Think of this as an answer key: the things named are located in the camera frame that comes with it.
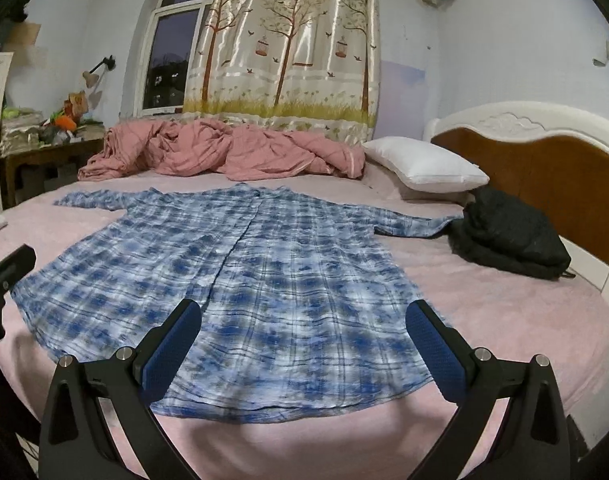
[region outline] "metal screw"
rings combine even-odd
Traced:
[[[133,354],[134,354],[133,348],[131,348],[130,346],[123,346],[122,348],[119,348],[118,351],[116,352],[116,357],[118,359],[120,359],[121,361],[126,361]]]
[[[62,368],[66,368],[67,366],[69,366],[71,363],[73,363],[73,356],[72,355],[65,355],[60,357],[60,360],[58,361],[58,364],[62,367]]]
[[[475,356],[480,361],[488,361],[489,359],[491,359],[493,357],[493,354],[486,348],[480,347],[480,348],[475,349]]]
[[[549,361],[549,358],[543,354],[537,354],[535,356],[535,362],[537,364],[539,364],[540,366],[549,366],[549,364],[551,364],[551,361]]]

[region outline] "blue gripper pad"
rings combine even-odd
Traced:
[[[173,321],[176,310],[181,308],[184,311],[169,327],[168,323]],[[146,404],[164,397],[202,326],[202,312],[195,301],[182,300],[176,310],[161,327],[149,332],[162,330],[166,334],[142,366],[140,399]]]
[[[419,301],[409,304],[406,316],[407,332],[413,339],[415,347],[424,359],[429,372],[433,375],[433,380],[435,380],[435,384],[440,389],[444,399],[460,404],[467,393],[465,369],[435,325],[440,323],[441,328],[447,329],[447,327],[427,303],[424,301],[422,303],[426,305],[430,312],[423,312],[419,306]]]

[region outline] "black jacket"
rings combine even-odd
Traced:
[[[571,257],[542,211],[489,186],[474,190],[473,195],[475,202],[464,208],[464,218],[449,228],[455,254],[545,280],[567,270]]]

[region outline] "curtain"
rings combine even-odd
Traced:
[[[184,112],[277,130],[373,134],[377,0],[214,0],[189,68]]]

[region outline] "brown headboard panel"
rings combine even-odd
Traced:
[[[609,155],[576,137],[502,142],[468,128],[431,142],[477,164],[497,189],[543,210],[558,233],[609,265]]]

